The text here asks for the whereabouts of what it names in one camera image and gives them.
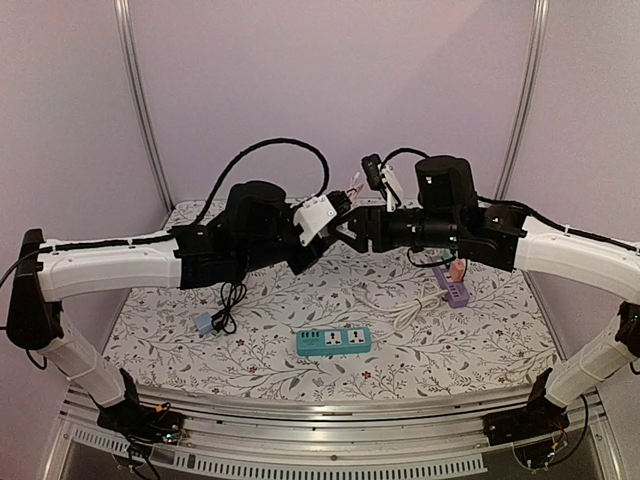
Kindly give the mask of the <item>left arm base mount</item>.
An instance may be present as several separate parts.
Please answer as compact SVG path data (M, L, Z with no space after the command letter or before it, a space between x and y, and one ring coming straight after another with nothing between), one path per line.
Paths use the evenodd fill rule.
M127 440L146 444L176 443L184 434L185 416L172 409L170 402L151 407L140 403L135 382L124 369L124 399L110 406L99 406L97 425L121 434Z

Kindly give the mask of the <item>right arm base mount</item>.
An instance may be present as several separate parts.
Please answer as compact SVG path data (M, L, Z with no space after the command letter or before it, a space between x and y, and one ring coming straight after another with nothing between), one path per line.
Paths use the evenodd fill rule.
M568 402L560 405L559 400L550 400L547 397L548 390L551 388L551 374L552 369L548 368L537 376L523 407L494 412L482 417L483 434L491 446L551 434L570 425L567 414L568 405L578 395L589 391L591 386L562 382L559 392Z

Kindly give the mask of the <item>light blue charger plug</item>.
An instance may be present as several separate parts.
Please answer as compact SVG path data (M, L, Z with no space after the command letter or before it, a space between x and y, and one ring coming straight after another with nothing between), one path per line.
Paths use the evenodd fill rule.
M202 313L196 316L194 324L201 335L206 335L214 330L213 320L209 313Z

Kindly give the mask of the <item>pink charger plug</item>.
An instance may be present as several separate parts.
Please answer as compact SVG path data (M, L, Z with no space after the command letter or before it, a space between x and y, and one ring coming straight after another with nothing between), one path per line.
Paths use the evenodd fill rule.
M449 266L449 276L454 283L461 283L464 280L467 271L466 262L456 259Z

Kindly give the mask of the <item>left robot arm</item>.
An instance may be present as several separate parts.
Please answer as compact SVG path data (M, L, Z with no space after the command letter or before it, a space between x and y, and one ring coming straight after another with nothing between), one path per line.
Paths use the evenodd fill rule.
M63 318L63 300L110 290L239 284L281 262L300 273L329 248L328 226L350 207L343 191L291 205L280 187L250 181L234 186L224 210L207 224L89 242L45 240L41 230L29 230L10 268L7 336L55 364L97 405L110 407L126 433L141 433L149 423L146 408L127 394L123 373Z

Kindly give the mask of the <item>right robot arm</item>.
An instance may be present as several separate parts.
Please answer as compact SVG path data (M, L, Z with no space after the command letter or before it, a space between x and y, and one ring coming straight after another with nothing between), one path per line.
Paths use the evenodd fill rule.
M567 407L639 357L639 249L553 222L516 201L480 197L469 162L426 157L415 165L418 207L362 206L340 218L343 242L358 252L450 248L459 258L511 272L538 272L617 295L618 313L581 350L539 381L540 393L517 415L537 436Z

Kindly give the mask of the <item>purple power strip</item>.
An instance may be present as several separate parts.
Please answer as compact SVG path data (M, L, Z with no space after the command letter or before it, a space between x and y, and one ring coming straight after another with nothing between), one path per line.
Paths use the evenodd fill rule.
M439 287L444 291L444 298L449 306L453 309L466 307L470 301L470 294L464 283L456 282L444 265L433 267L432 271Z

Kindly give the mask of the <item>teal blue power strip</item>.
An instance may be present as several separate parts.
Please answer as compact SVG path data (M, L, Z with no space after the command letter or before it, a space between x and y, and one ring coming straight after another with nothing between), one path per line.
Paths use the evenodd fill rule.
M371 351L370 330L343 328L303 330L296 334L296 351L301 357L355 355Z

